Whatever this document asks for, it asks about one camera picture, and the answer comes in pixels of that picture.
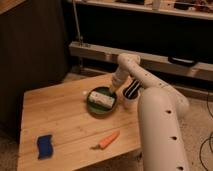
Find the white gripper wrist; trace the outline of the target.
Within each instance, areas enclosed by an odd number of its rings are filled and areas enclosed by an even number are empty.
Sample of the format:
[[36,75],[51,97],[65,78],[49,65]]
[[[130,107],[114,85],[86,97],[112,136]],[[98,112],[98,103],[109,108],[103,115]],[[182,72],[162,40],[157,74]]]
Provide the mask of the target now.
[[116,88],[119,88],[121,85],[123,85],[126,82],[128,76],[129,73],[126,70],[118,67],[112,75],[112,85],[109,87],[109,92],[111,94],[115,93]]

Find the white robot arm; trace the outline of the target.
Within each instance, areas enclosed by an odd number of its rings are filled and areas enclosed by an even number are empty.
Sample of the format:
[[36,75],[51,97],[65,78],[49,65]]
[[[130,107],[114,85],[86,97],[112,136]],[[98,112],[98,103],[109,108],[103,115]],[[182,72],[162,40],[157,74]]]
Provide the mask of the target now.
[[143,171],[190,171],[179,126],[189,110],[188,99],[173,86],[140,66],[140,56],[121,53],[112,76],[116,92],[132,75],[144,88],[138,99]]

